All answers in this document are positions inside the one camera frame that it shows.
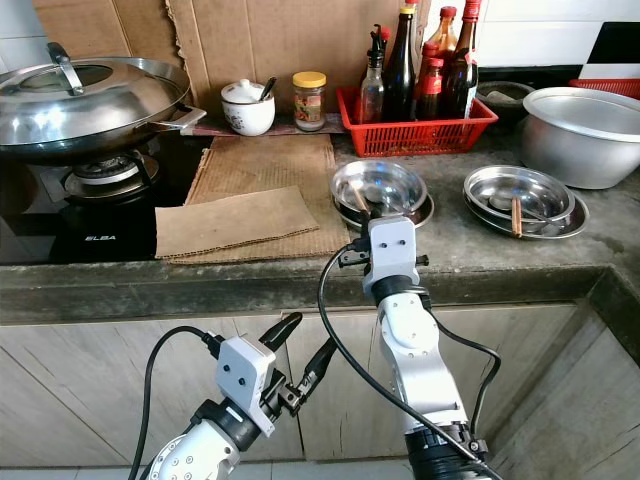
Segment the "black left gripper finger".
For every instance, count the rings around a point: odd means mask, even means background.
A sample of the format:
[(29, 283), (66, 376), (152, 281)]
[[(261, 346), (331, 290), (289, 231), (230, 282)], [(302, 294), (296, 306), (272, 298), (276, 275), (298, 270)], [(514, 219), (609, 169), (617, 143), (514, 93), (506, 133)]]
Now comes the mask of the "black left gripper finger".
[(279, 349), (287, 342), (289, 335), (301, 324), (302, 314), (288, 314), (279, 323), (271, 326), (260, 337), (260, 342), (269, 349)]
[(320, 381), (325, 378), (326, 371), (334, 353), (337, 352), (337, 343), (333, 338), (326, 340), (323, 347), (312, 356), (311, 360), (303, 369), (302, 376), (302, 392), (312, 393), (319, 385)]

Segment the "brown wooden chopstick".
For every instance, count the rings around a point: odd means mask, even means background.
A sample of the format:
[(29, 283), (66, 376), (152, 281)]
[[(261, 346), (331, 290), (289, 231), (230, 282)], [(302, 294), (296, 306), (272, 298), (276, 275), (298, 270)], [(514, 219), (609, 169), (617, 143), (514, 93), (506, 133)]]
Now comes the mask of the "brown wooden chopstick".
[(358, 206), (358, 210), (361, 211), (361, 214), (365, 216), (365, 218), (371, 218), (372, 210), (367, 202), (364, 193), (360, 191), (356, 186), (352, 186), (351, 183), (347, 184), (347, 189), (351, 192), (353, 198), (355, 198), (356, 205)]
[(511, 218), (513, 236), (524, 237), (524, 210), (522, 210), (521, 197), (518, 195), (509, 198), (509, 218)]

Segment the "stainless steel plate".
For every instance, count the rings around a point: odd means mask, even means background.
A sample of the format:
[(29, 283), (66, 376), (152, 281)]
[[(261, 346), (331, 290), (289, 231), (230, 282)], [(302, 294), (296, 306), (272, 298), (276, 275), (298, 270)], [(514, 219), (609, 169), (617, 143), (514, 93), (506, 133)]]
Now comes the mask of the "stainless steel plate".
[(428, 187), (419, 174), (397, 163), (353, 161), (335, 170), (330, 193), (344, 206), (358, 209), (347, 184), (356, 186), (366, 200), (390, 204), (399, 212), (416, 210), (428, 197)]
[[(549, 227), (543, 227), (540, 230), (535, 230), (535, 232), (525, 232), (520, 239), (522, 241), (559, 241), (559, 239), (567, 239), (584, 232), (590, 219), (590, 210), (585, 201), (581, 200), (576, 193), (573, 193), (573, 197), (575, 197), (577, 205), (566, 219), (552, 221)], [(485, 228), (493, 230), (499, 236), (515, 238), (515, 233), (509, 227), (502, 227), (502, 225), (498, 224), (498, 221), (490, 219), (480, 207), (470, 204), (468, 205), (468, 211), (479, 219)]]
[[(415, 227), (421, 227), (422, 224), (433, 218), (435, 210), (434, 200), (430, 196), (425, 198), (419, 209), (408, 210), (404, 212), (394, 210), (393, 206), (390, 204), (381, 204), (381, 202), (375, 202), (372, 200), (367, 200), (367, 202), (369, 202), (372, 210), (371, 219), (388, 218), (388, 216), (401, 215), (406, 216), (406, 218), (410, 219)], [(342, 215), (344, 224), (346, 224), (349, 229), (356, 230), (356, 232), (358, 232), (358, 228), (356, 227), (356, 225), (348, 219), (349, 207), (344, 206), (342, 202), (339, 202), (338, 200), (334, 200), (333, 204), (335, 209), (338, 210), (339, 214)]]
[(550, 175), (524, 166), (484, 166), (463, 182), (463, 193), (481, 215), (511, 227), (511, 205), (518, 198), (524, 223), (559, 221), (579, 206), (575, 193)]

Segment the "grey wood-grain cabinet door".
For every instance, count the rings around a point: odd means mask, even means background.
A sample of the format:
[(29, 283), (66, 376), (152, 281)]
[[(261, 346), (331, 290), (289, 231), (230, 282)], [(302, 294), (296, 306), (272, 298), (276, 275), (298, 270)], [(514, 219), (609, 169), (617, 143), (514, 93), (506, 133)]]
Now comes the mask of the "grey wood-grain cabinet door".
[[(146, 361), (161, 335), (188, 325), (227, 338), (259, 337), (278, 319), (270, 314), (8, 325), (0, 328), (0, 346), (128, 465), (140, 428)], [(215, 366), (191, 334), (166, 342), (154, 366), (147, 456), (182, 433), (205, 399), (220, 399)]]
[(640, 480), (640, 366), (581, 302), (498, 431), (506, 480)]
[[(480, 438), (490, 451), (497, 451), (498, 431), (513, 408), (570, 337), (566, 328), (573, 325), (575, 310), (571, 303), (435, 308), (436, 317), (453, 333), (503, 358), (479, 420)], [(394, 374), (385, 360), (375, 312), (338, 311), (329, 316), (352, 355), (380, 383), (392, 387)], [(401, 411), (372, 390), (340, 355), (333, 357), (319, 388), (301, 407), (300, 429), (307, 460), (362, 460), (406, 452)]]

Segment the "red slotted plastic basket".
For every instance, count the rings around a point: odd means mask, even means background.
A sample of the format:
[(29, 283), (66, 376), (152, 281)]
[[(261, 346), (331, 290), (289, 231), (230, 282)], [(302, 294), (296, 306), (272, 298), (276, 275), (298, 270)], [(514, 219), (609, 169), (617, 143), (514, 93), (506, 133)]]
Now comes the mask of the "red slotted plastic basket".
[(434, 154), (466, 154), (499, 116), (479, 100), (472, 101), (466, 119), (356, 124), (352, 119), (358, 105), (358, 88), (335, 91), (340, 119), (360, 157), (390, 157)]

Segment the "large ribbed cardboard mat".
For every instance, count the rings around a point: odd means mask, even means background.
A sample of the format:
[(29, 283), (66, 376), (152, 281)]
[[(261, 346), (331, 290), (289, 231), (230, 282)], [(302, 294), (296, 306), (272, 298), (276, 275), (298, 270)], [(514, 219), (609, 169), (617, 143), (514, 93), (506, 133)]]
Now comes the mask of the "large ribbed cardboard mat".
[(280, 239), (170, 257), (169, 264), (227, 264), (330, 255), (351, 242), (342, 215), (332, 205), (329, 180), (335, 156), (329, 134), (221, 137), (204, 151), (187, 204), (297, 186), (317, 229)]

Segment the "small smooth cardboard piece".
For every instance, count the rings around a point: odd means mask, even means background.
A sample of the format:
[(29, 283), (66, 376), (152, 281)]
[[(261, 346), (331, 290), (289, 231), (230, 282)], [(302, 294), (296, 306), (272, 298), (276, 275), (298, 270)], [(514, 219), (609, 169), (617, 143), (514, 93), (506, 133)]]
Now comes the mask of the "small smooth cardboard piece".
[(157, 207), (155, 218), (159, 259), (273, 241), (319, 228), (296, 186), (204, 204)]

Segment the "thin pinkish flat sheet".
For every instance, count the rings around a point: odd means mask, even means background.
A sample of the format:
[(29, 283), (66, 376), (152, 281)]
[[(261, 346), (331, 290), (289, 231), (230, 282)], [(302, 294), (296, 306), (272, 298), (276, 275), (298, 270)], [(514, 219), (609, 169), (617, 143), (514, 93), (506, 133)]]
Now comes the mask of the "thin pinkish flat sheet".
[[(239, 133), (234, 131), (228, 120), (224, 116), (205, 116), (192, 129), (193, 136), (218, 136), (236, 137)], [(273, 124), (266, 129), (262, 136), (279, 136), (279, 134), (346, 134), (347, 129), (343, 127), (342, 119), (338, 113), (328, 113), (325, 115), (325, 124), (319, 131), (302, 131), (294, 124), (291, 115), (276, 115)]]

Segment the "glass jar with yellow lid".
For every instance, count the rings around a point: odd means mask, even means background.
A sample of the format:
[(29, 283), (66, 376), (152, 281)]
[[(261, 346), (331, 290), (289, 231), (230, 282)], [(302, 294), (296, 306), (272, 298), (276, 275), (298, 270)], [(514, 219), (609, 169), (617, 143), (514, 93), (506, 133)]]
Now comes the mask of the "glass jar with yellow lid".
[(326, 123), (323, 106), (326, 76), (314, 70), (292, 76), (294, 86), (294, 124), (301, 131), (320, 131)]

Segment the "clear glass bottle black spout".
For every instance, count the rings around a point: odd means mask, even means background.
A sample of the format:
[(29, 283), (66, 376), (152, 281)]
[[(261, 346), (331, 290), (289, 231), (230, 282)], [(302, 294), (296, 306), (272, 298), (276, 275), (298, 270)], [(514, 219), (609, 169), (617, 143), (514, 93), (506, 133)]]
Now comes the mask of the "clear glass bottle black spout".
[(389, 33), (380, 24), (375, 24), (370, 33), (371, 47), (367, 51), (367, 68), (360, 86), (358, 96), (357, 119), (360, 124), (379, 123), (381, 119), (381, 105), (383, 105), (385, 86), (383, 73), (385, 50)]

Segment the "small dark red-capped bottle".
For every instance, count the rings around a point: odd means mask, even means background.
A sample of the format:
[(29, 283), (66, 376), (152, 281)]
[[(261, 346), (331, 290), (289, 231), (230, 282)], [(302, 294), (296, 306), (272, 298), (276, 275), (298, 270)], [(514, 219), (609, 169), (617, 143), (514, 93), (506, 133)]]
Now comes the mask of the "small dark red-capped bottle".
[(422, 60), (422, 72), (417, 82), (415, 109), (413, 109), (413, 118), (416, 122), (429, 122), (440, 116), (439, 97), (443, 91), (443, 65), (442, 58), (425, 56)]

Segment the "tall dark sauce bottle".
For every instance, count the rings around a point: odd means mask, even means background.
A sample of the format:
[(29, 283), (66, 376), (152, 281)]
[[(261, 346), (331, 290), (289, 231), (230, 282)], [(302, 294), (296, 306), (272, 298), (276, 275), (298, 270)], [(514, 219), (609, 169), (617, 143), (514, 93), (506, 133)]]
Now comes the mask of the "tall dark sauce bottle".
[(399, 9), (396, 37), (387, 50), (381, 82), (383, 82), (384, 99), (381, 105), (381, 122), (411, 122), (413, 95), (417, 68), (413, 65), (413, 33), (415, 33), (415, 17), (419, 0), (404, 0)]

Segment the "white ceramic condiment jar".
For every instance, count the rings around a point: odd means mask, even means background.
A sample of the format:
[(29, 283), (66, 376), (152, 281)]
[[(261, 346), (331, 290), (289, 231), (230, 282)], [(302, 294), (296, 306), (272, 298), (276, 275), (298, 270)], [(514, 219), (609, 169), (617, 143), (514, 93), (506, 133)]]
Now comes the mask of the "white ceramic condiment jar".
[(230, 127), (242, 136), (259, 136), (273, 125), (276, 108), (273, 99), (260, 102), (264, 84), (239, 79), (221, 88), (221, 105)]

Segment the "tall dark red-labelled bottle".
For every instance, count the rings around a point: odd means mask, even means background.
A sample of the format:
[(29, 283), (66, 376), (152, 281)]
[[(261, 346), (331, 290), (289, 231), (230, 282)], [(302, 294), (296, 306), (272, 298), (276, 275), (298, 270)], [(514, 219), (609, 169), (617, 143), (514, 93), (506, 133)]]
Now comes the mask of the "tall dark red-labelled bottle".
[(483, 0), (466, 0), (463, 8), (460, 40), (452, 58), (445, 61), (447, 76), (444, 78), (444, 91), (439, 97), (439, 118), (470, 118), (472, 100), (479, 83), (479, 68), (474, 59), (474, 51), (481, 3)]

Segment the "black stone mortar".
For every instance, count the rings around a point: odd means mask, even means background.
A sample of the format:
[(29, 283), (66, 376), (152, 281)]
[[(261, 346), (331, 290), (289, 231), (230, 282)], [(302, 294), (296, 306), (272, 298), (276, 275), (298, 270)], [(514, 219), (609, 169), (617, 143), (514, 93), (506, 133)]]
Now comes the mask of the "black stone mortar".
[(477, 86), (476, 99), (499, 116), (499, 125), (516, 125), (527, 115), (524, 100), (534, 91), (527, 84), (488, 81)]

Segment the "amber bottle with red cap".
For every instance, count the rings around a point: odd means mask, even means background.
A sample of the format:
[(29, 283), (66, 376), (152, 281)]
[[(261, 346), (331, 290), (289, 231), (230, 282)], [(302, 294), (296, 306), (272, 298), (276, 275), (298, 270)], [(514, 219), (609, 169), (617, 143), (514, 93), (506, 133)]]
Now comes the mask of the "amber bottle with red cap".
[(429, 70), (429, 58), (447, 60), (452, 58), (458, 42), (458, 37), (452, 31), (454, 18), (457, 15), (456, 6), (443, 6), (440, 9), (440, 22), (435, 32), (431, 33), (424, 41), (422, 47), (422, 67), (419, 76), (419, 86), (426, 79)]

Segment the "gas burner with pan support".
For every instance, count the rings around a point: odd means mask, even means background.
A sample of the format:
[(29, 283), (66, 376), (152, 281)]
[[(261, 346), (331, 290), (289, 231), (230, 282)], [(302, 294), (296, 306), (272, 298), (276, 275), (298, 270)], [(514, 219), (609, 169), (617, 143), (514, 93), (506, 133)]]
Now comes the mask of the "gas burner with pan support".
[(160, 165), (141, 151), (102, 157), (96, 163), (73, 166), (63, 178), (65, 201), (79, 206), (132, 204), (156, 186)]

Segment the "large metal basin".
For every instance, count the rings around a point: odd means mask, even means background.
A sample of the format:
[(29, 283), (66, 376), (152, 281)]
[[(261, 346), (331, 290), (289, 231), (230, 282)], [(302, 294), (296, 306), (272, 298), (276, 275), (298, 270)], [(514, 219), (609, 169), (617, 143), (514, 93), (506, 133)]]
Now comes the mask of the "large metal basin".
[(525, 166), (580, 189), (617, 186), (640, 168), (640, 100), (553, 87), (531, 92), (522, 105)]

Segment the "black glass gas stove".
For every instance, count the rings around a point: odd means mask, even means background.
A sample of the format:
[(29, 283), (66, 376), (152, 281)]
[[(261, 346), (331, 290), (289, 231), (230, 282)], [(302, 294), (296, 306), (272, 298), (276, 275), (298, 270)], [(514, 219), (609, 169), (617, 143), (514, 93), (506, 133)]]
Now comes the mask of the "black glass gas stove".
[(156, 209), (180, 206), (209, 137), (163, 137), (137, 148), (156, 160), (156, 186), (123, 205), (79, 206), (65, 201), (60, 179), (72, 166), (1, 164), (0, 215), (4, 265), (152, 260)]

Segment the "red plastic tray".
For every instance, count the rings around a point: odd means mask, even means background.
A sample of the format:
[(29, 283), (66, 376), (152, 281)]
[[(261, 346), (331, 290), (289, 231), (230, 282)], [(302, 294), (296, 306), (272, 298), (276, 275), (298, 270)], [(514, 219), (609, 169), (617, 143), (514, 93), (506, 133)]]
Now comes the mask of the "red plastic tray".
[(571, 79), (568, 84), (571, 87), (618, 93), (618, 95), (640, 100), (640, 78)]

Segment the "large torn cardboard wall sheet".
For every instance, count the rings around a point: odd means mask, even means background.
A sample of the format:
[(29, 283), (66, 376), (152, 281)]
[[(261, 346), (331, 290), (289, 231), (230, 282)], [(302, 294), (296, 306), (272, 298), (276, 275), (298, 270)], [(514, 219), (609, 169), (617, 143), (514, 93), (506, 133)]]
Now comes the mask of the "large torn cardboard wall sheet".
[(364, 72), (369, 35), (392, 27), (403, 0), (165, 0), (175, 44), (200, 95), (225, 84), (279, 78), (301, 70), (353, 86)]

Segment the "small cardboard wall sheet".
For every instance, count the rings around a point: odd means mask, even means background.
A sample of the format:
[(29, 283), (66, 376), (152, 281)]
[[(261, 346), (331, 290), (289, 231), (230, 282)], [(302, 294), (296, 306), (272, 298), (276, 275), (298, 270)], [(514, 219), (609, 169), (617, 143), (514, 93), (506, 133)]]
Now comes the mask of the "small cardboard wall sheet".
[(127, 56), (131, 46), (113, 0), (32, 0), (46, 37), (73, 58)]

